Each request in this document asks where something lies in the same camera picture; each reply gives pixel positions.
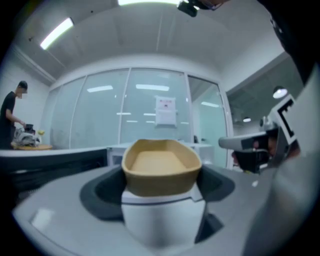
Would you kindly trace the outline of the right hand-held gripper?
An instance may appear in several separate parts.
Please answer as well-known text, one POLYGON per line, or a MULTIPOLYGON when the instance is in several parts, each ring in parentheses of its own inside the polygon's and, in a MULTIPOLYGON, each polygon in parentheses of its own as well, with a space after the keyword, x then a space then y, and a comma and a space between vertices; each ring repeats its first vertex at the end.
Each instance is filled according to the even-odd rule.
POLYGON ((244 172, 260 174, 286 160, 299 147, 296 135, 287 120, 295 103, 287 95, 259 122, 259 132, 233 137, 221 137, 221 148, 234 150, 233 162, 244 172))

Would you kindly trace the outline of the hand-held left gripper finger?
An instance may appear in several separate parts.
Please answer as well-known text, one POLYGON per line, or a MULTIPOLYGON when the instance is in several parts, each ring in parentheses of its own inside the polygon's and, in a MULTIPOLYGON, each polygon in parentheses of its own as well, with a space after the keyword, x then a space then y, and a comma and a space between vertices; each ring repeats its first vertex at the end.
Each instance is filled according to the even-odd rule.
POLYGON ((124 223, 150 250, 188 250, 194 246, 206 202, 199 189, 167 196, 121 196, 124 223))

